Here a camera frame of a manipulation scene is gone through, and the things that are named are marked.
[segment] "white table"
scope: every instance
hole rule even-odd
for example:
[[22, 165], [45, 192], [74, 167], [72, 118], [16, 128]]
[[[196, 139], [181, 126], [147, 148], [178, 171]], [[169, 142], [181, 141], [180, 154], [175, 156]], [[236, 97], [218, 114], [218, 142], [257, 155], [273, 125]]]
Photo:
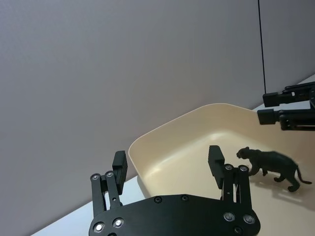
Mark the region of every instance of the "white table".
[[[315, 81], [315, 75], [309, 77], [301, 83]], [[260, 105], [253, 109], [254, 111], [264, 109], [264, 105]], [[275, 110], [285, 109], [308, 109], [310, 108], [309, 101], [297, 102], [293, 104], [282, 104], [274, 107]], [[108, 193], [105, 195], [107, 205], [109, 206]], [[144, 199], [144, 195], [139, 187], [137, 177], [134, 177], [124, 184], [124, 193], [120, 196], [121, 202], [126, 205]], [[79, 209], [57, 220], [51, 225], [38, 231], [32, 236], [87, 236], [90, 228], [90, 223], [93, 220], [93, 205], [92, 202], [85, 204]]]

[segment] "panther tail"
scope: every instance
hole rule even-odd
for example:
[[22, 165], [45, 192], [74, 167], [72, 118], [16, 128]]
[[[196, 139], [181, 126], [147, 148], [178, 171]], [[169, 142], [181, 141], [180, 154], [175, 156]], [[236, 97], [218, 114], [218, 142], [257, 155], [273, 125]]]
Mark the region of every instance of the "panther tail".
[[296, 170], [297, 170], [297, 175], [299, 176], [299, 179], [301, 180], [302, 183], [305, 183], [305, 184], [312, 184], [312, 182], [302, 180], [302, 176], [301, 176], [301, 172], [300, 172], [300, 170], [299, 170], [299, 167], [297, 167]]

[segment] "cream plastic tray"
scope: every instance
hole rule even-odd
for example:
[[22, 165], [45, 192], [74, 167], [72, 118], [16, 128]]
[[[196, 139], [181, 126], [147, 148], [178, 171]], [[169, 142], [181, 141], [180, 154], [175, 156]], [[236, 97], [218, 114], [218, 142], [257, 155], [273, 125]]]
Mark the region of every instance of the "cream plastic tray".
[[[129, 156], [147, 197], [192, 194], [219, 199], [221, 191], [208, 166], [209, 145], [219, 145], [225, 163], [250, 163], [236, 153], [249, 146], [276, 150], [298, 163], [304, 180], [315, 182], [315, 132], [281, 131], [279, 124], [260, 125], [254, 111], [228, 104], [200, 107], [138, 138]], [[315, 183], [301, 183], [289, 193], [276, 173], [250, 177], [252, 207], [261, 222], [259, 235], [315, 235]]]

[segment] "black cable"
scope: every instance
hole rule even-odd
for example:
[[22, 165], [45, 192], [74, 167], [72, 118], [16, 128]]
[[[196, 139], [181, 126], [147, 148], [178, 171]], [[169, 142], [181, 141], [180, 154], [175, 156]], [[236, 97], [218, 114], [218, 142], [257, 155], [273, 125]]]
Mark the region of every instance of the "black cable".
[[264, 50], [263, 50], [263, 46], [262, 46], [262, 33], [261, 33], [260, 0], [258, 0], [258, 14], [259, 14], [259, 30], [260, 30], [260, 45], [261, 45], [261, 58], [262, 58], [262, 72], [263, 72], [263, 76], [264, 76], [265, 93], [267, 93], [267, 91], [266, 91], [266, 77], [265, 77]]

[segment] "black panther figurine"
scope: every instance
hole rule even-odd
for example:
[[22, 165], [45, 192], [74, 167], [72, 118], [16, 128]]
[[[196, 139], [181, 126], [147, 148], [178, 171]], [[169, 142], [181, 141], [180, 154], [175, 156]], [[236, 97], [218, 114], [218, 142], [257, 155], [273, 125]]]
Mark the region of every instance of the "black panther figurine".
[[260, 151], [246, 147], [240, 149], [236, 156], [238, 158], [250, 160], [252, 169], [249, 171], [249, 176], [256, 175], [260, 168], [262, 169], [263, 176], [268, 174], [268, 171], [280, 173], [279, 178], [274, 178], [275, 182], [281, 182], [287, 179], [293, 184], [288, 187], [290, 192], [295, 192], [300, 187], [299, 182], [294, 177], [295, 171], [297, 171], [299, 179], [302, 183], [312, 183], [302, 180], [299, 167], [291, 158], [276, 151]]

